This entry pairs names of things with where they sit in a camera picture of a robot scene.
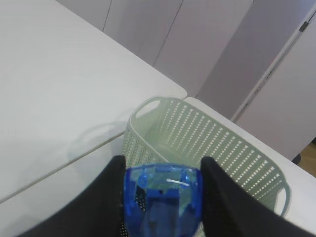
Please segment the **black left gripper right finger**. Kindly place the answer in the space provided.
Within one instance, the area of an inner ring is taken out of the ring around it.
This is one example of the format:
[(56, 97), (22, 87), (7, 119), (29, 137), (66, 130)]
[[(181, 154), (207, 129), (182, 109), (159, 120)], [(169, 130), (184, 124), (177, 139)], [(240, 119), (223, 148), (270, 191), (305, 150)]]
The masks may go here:
[(207, 237), (311, 237), (250, 196), (212, 157), (200, 163), (202, 224)]

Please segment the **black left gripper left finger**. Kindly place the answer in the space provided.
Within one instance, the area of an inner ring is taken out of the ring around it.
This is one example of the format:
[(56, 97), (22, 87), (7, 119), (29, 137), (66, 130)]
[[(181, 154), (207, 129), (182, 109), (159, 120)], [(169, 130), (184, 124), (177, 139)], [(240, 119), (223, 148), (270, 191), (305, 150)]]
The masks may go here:
[(119, 237), (125, 170), (125, 157), (114, 156), (75, 199), (21, 236)]

